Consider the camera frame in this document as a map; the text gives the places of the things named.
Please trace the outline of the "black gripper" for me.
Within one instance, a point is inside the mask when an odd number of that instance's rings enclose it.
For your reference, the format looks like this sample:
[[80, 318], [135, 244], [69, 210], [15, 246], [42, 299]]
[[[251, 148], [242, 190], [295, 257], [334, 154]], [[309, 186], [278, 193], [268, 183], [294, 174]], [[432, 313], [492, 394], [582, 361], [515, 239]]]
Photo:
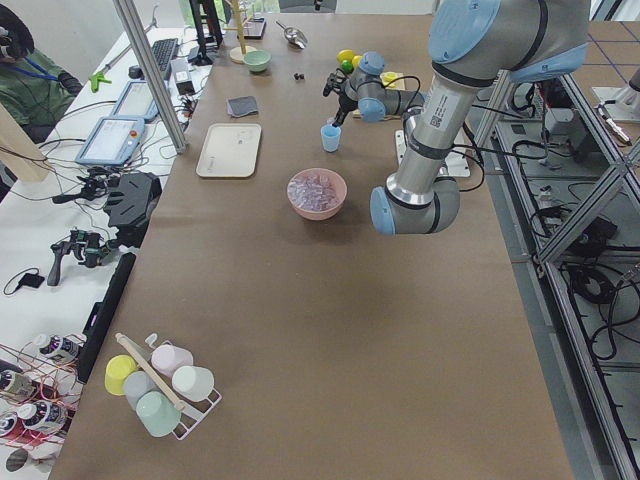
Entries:
[[348, 113], [358, 109], [358, 95], [349, 83], [343, 83], [339, 93], [339, 108], [333, 126], [342, 126], [348, 117]]

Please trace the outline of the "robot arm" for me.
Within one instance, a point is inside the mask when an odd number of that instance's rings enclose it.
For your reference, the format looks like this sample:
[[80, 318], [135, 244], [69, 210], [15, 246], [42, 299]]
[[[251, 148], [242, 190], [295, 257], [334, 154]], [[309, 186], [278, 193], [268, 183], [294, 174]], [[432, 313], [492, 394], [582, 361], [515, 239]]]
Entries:
[[354, 110], [368, 122], [405, 118], [403, 159], [370, 197], [378, 232], [430, 234], [455, 220], [459, 188], [440, 170], [478, 91], [502, 70], [522, 83], [578, 69], [586, 58], [590, 8], [588, 1], [445, 1], [429, 31], [434, 77], [427, 95], [384, 87], [384, 59], [373, 51], [346, 80], [327, 82], [324, 91], [339, 95], [334, 126]]

